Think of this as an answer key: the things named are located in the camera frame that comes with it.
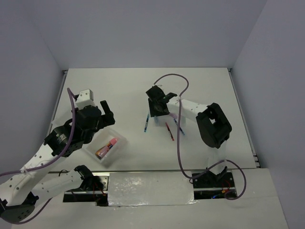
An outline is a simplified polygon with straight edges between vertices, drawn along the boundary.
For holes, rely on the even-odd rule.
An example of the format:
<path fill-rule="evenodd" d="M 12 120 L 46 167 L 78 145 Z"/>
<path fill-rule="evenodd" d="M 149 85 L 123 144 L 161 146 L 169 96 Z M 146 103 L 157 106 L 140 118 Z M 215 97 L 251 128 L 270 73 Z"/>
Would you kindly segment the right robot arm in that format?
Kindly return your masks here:
<path fill-rule="evenodd" d="M 180 125 L 184 117 L 195 122 L 200 137 L 210 148 L 222 150 L 230 136 L 232 126 L 217 103 L 198 104 L 182 99 L 175 93 L 165 94 L 157 85 L 146 91 L 151 117 L 177 115 L 177 154 L 180 154 Z"/>

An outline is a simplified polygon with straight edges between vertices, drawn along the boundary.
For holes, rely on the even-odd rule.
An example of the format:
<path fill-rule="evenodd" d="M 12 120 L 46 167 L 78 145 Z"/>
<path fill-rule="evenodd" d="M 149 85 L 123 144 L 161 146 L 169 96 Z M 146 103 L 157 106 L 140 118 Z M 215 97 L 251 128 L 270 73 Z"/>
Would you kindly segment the blue highlighter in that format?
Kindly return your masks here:
<path fill-rule="evenodd" d="M 160 126 L 159 118 L 157 116 L 155 116 L 153 119 L 154 119 L 155 126 Z"/>

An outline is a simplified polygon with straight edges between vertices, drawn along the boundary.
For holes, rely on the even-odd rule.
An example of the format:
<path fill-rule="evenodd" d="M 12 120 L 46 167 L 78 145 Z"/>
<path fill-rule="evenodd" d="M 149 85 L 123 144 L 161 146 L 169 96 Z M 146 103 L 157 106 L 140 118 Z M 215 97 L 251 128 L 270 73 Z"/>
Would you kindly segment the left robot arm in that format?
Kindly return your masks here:
<path fill-rule="evenodd" d="M 67 190 L 103 190 L 101 179 L 93 175 L 85 165 L 77 166 L 52 180 L 43 181 L 55 165 L 90 143 L 99 130 L 115 123 L 107 102 L 101 101 L 100 104 L 102 110 L 92 105 L 83 109 L 73 108 L 72 118 L 52 130 L 21 172 L 1 184 L 0 217 L 4 221 L 11 224 L 26 223 L 38 205 Z"/>

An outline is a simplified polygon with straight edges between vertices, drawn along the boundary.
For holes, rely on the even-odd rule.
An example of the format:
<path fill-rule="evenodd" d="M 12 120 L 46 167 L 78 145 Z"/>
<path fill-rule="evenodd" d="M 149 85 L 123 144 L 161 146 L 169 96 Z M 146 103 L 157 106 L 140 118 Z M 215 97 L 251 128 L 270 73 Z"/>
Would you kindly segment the green highlighter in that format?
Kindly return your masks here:
<path fill-rule="evenodd" d="M 181 116 L 181 126 L 186 125 L 186 118 L 184 116 Z"/>

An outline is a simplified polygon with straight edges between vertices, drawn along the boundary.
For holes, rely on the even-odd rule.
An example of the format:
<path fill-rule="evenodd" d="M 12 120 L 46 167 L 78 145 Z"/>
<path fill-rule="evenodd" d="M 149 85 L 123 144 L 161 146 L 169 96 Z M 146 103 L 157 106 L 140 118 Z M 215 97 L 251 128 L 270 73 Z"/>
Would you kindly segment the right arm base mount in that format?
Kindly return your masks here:
<path fill-rule="evenodd" d="M 235 183 L 231 172 L 213 176 L 211 172 L 206 173 L 199 178 L 189 181 L 193 185 L 193 194 L 195 200 L 201 199 L 221 199 L 237 197 Z"/>

